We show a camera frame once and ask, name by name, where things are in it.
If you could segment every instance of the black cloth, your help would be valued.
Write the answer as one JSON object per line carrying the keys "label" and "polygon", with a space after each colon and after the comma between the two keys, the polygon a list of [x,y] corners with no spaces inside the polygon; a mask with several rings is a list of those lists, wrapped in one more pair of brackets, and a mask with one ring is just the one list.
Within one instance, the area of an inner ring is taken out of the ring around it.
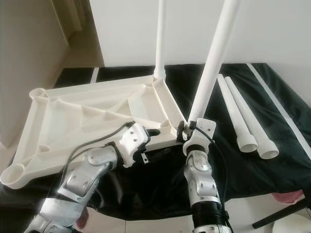
{"label": "black cloth", "polygon": [[[187,119],[191,110],[203,65],[166,66],[166,83],[179,108]],[[311,109],[266,64],[254,64],[262,78],[293,118],[311,145]],[[98,82],[152,74],[154,67],[113,67],[99,70]],[[246,64],[223,65],[220,73],[230,76],[249,107],[279,149],[279,156],[271,160],[260,159],[257,152],[241,153],[229,118],[225,102],[216,83],[205,118],[217,123],[214,139],[225,156],[228,168],[226,198],[242,198],[271,192],[291,192],[311,187],[311,160],[304,152],[294,133],[285,122],[263,87]],[[79,79],[75,69],[64,69],[55,87],[89,83],[91,75]],[[98,187],[104,205],[98,211],[126,220],[158,219],[190,214],[187,183],[183,175],[185,156],[181,146],[147,153],[150,163],[134,164],[131,168],[118,167],[101,179]],[[219,192],[223,190],[222,161],[213,148],[210,163]],[[56,175],[31,181],[19,190],[0,186],[0,207],[16,210],[30,219],[52,184],[58,183]],[[93,195],[98,206],[100,197]],[[1,230],[8,226],[9,215],[1,214]]]}

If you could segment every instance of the tile floor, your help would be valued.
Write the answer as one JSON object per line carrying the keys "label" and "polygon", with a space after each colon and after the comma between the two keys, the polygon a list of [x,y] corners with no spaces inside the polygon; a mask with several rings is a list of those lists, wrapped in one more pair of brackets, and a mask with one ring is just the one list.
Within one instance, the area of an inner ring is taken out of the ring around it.
{"label": "tile floor", "polygon": [[[63,61],[63,67],[102,67],[104,65],[94,25],[90,23],[82,32],[74,33],[70,38],[70,51]],[[10,148],[0,146],[0,172],[10,162],[16,150],[19,137]],[[286,207],[275,201],[271,195],[230,200],[226,209],[236,233],[271,233],[272,224],[254,230],[251,223]],[[89,220],[83,233],[191,233],[191,216],[183,216],[153,221],[124,221],[104,216],[89,209]],[[306,209],[297,212],[311,219]]]}

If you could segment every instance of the pipe end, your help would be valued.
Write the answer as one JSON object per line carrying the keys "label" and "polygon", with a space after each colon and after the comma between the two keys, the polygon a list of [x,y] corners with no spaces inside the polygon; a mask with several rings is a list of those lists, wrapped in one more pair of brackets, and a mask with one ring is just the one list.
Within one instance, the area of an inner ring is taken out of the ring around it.
{"label": "pipe end", "polygon": [[245,133],[237,137],[237,143],[240,151],[250,153],[257,149],[258,144],[256,139],[250,133]]}
{"label": "pipe end", "polygon": [[273,159],[279,154],[278,148],[270,139],[258,143],[257,151],[262,159]]}

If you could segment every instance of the white plastic tube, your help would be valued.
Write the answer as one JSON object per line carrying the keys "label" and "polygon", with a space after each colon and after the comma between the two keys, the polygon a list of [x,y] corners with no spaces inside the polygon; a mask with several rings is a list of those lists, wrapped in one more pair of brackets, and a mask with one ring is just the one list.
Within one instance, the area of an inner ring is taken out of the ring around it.
{"label": "white plastic tube", "polygon": [[262,126],[256,119],[252,110],[248,107],[244,98],[232,82],[230,77],[225,78],[225,82],[227,83],[230,92],[248,126],[250,132],[254,135],[258,142],[258,154],[263,159],[272,159],[278,155],[278,149],[273,141],[271,141]]}
{"label": "white plastic tube", "polygon": [[240,0],[225,0],[207,60],[196,91],[188,123],[203,117],[213,91],[217,75],[224,61],[225,52],[238,13]]}
{"label": "white plastic tube", "polygon": [[229,88],[225,84],[224,77],[219,74],[217,81],[222,92],[225,104],[227,106],[235,133],[237,134],[237,143],[240,151],[253,152],[257,149],[257,142],[253,135],[250,134],[246,123],[234,102],[234,99],[230,93]]}
{"label": "white plastic tube", "polygon": [[155,70],[154,70],[154,77],[156,79],[165,79],[166,76],[163,59],[165,20],[166,20],[166,0],[159,0],[157,34],[156,34]]}

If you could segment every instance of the white wall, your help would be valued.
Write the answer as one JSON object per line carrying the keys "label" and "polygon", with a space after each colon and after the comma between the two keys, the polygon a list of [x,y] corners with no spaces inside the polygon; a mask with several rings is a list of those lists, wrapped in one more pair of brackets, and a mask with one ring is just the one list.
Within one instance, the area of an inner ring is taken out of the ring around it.
{"label": "white wall", "polygon": [[1,0],[0,10],[0,133],[8,146],[24,123],[29,91],[46,85],[68,45],[49,0]]}
{"label": "white wall", "polygon": [[[167,2],[166,64],[204,63],[224,1]],[[158,0],[90,3],[105,66],[155,63]],[[311,106],[310,12],[310,0],[243,0],[225,62],[271,64]]]}

